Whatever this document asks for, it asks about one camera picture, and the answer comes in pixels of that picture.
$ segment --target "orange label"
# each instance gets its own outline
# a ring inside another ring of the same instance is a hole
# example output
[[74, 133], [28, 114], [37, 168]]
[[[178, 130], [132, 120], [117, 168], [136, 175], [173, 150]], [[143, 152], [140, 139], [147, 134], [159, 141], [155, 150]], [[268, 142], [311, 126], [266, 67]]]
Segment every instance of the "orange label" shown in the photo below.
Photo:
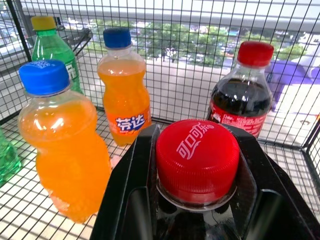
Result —
[[107, 113], [110, 131], [119, 135], [134, 135], [151, 125], [150, 106], [134, 116]]

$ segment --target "green bottle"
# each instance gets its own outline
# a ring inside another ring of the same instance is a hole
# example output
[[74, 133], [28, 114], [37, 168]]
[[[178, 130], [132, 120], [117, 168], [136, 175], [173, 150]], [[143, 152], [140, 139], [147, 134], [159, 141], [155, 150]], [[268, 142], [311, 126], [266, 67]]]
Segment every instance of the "green bottle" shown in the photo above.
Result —
[[57, 34], [57, 26], [52, 16], [34, 16], [31, 23], [36, 32], [32, 61], [55, 59], [64, 62], [72, 81], [71, 89], [83, 94], [80, 88], [76, 56], [71, 48]]
[[0, 129], [0, 187], [21, 168], [17, 151]]

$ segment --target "orange soda bottle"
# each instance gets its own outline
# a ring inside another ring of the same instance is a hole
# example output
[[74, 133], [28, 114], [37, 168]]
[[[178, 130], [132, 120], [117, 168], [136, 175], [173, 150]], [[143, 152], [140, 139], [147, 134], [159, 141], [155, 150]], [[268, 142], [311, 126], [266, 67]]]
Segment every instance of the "orange soda bottle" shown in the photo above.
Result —
[[151, 125], [150, 97], [143, 84], [144, 59], [132, 51], [128, 28], [104, 30], [108, 49], [98, 63], [97, 72], [105, 84], [103, 106], [114, 141], [132, 144], [139, 131]]
[[30, 62], [19, 70], [31, 96], [18, 117], [22, 137], [37, 149], [36, 171], [55, 207], [76, 223], [99, 210], [111, 165], [105, 142], [95, 132], [95, 106], [69, 90], [65, 64]]

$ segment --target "coca-cola bottle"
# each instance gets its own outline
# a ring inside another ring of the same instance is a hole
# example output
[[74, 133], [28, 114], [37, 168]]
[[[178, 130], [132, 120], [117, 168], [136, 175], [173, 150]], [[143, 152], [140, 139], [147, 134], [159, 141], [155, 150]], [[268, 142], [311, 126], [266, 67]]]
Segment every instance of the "coca-cola bottle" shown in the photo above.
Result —
[[207, 120], [246, 130], [258, 137], [272, 103], [265, 79], [274, 47], [258, 41], [240, 45], [235, 68], [211, 93]]

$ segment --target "yellow bottle cap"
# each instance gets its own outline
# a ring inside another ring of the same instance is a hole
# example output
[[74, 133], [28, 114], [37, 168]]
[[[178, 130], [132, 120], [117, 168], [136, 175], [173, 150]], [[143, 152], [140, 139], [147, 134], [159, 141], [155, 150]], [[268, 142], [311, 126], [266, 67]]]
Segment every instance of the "yellow bottle cap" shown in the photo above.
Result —
[[43, 31], [56, 28], [56, 22], [53, 16], [33, 16], [31, 18], [33, 30]]

